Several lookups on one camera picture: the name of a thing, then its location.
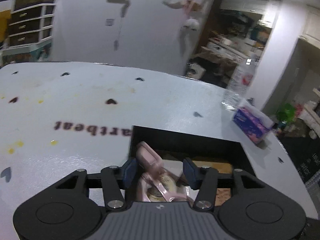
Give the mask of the carved wooden coaster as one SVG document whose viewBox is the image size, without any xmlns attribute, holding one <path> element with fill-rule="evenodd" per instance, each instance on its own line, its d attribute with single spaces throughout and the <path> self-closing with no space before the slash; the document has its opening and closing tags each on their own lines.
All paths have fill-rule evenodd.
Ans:
<svg viewBox="0 0 320 240">
<path fill-rule="evenodd" d="M 215 206 L 221 206 L 231 198 L 231 189 L 218 188 L 216 191 Z"/>
</svg>

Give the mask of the pink scissors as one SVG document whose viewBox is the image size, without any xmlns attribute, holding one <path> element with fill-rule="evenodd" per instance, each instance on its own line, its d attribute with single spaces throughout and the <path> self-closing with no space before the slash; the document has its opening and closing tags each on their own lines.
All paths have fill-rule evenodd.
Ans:
<svg viewBox="0 0 320 240">
<path fill-rule="evenodd" d="M 140 202 L 151 202 L 147 197 L 150 181 L 156 183 L 155 181 L 158 180 L 158 177 L 163 174 L 167 174 L 172 178 L 173 175 L 164 169 L 163 159 L 144 141 L 140 142 L 137 146 L 136 158 L 144 169 L 138 180 L 136 199 Z M 160 185 L 158 189 L 163 191 L 162 194 L 165 197 L 165 189 Z M 180 193 L 177 190 L 177 196 L 172 202 L 189 202 L 193 204 L 194 201 L 187 193 Z"/>
</svg>

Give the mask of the black cardboard box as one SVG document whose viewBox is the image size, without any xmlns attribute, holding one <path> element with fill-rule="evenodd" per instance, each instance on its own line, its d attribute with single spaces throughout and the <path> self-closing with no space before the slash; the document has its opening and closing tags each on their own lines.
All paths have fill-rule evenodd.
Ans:
<svg viewBox="0 0 320 240">
<path fill-rule="evenodd" d="M 129 156 L 135 157 L 137 146 L 146 142 L 162 159 L 178 160 L 185 158 L 199 161 L 229 163 L 232 174 L 219 173 L 218 188 L 231 189 L 236 192 L 234 170 L 240 169 L 256 176 L 249 159 L 239 142 L 217 138 L 203 137 L 186 133 L 166 131 L 142 126 L 133 126 Z"/>
</svg>

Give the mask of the white plush toy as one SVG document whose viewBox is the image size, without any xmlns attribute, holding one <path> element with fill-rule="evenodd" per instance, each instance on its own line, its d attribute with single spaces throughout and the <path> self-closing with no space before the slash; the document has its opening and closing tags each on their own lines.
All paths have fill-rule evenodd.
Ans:
<svg viewBox="0 0 320 240">
<path fill-rule="evenodd" d="M 184 29 L 190 29 L 193 31 L 197 31 L 199 27 L 200 27 L 199 21 L 194 18 L 187 19 L 183 24 Z"/>
</svg>

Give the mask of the white cube adapter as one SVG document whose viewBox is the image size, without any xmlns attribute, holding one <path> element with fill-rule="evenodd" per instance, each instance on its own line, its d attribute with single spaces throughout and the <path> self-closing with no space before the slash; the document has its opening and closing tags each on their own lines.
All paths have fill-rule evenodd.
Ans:
<svg viewBox="0 0 320 240">
<path fill-rule="evenodd" d="M 180 177 L 183 173 L 183 163 L 178 160 L 163 160 L 163 167 L 173 176 Z"/>
</svg>

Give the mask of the clear water bottle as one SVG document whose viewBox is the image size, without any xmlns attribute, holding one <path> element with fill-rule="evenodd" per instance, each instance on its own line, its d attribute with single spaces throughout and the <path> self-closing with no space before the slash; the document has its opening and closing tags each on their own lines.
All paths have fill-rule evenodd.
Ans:
<svg viewBox="0 0 320 240">
<path fill-rule="evenodd" d="M 247 58 L 237 65 L 221 101 L 225 109 L 233 111 L 237 108 L 253 80 L 256 66 L 257 59 L 255 57 Z"/>
</svg>

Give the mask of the purple tissue pack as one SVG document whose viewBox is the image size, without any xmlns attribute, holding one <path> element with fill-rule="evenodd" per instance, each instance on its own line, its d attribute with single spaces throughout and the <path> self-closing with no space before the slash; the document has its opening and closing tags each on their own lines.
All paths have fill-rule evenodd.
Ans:
<svg viewBox="0 0 320 240">
<path fill-rule="evenodd" d="M 256 145 L 265 139 L 274 124 L 268 116 L 246 100 L 239 104 L 232 120 Z"/>
</svg>

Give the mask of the white drawer cabinet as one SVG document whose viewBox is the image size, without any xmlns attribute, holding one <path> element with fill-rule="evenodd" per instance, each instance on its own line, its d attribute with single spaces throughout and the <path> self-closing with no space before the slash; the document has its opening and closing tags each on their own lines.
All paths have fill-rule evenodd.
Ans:
<svg viewBox="0 0 320 240">
<path fill-rule="evenodd" d="M 52 38 L 55 4 L 42 3 L 12 12 L 8 24 L 9 46 L 39 44 Z"/>
</svg>

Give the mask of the oval wooden block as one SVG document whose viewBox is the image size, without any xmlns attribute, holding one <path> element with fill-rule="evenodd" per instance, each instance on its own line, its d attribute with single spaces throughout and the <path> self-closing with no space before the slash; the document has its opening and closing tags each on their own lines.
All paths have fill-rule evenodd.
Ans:
<svg viewBox="0 0 320 240">
<path fill-rule="evenodd" d="M 223 174 L 232 174 L 233 172 L 233 167 L 229 163 L 199 160 L 193 160 L 193 163 L 200 169 L 201 173 L 208 168 L 214 168 Z"/>
</svg>

